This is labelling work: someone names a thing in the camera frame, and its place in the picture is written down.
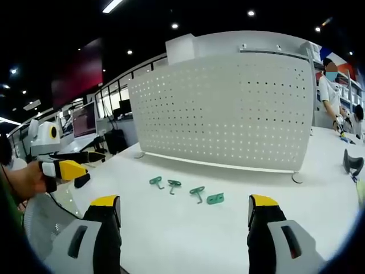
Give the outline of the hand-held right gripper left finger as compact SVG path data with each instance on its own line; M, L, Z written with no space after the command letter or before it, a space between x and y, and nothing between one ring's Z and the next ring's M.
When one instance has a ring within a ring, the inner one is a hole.
M120 196L95 199L82 218L52 226L44 263L52 273L121 273Z

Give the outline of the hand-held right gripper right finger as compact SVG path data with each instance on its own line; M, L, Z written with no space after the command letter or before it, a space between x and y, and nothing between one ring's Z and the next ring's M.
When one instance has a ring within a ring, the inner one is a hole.
M325 265L315 239L270 197L249 196L248 230L249 273L318 273Z

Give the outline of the person's left hand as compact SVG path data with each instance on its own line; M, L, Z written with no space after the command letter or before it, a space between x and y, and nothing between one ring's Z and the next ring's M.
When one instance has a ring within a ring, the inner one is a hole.
M45 176L38 161L29 163L23 169L10 171L9 181L22 202L46 192Z

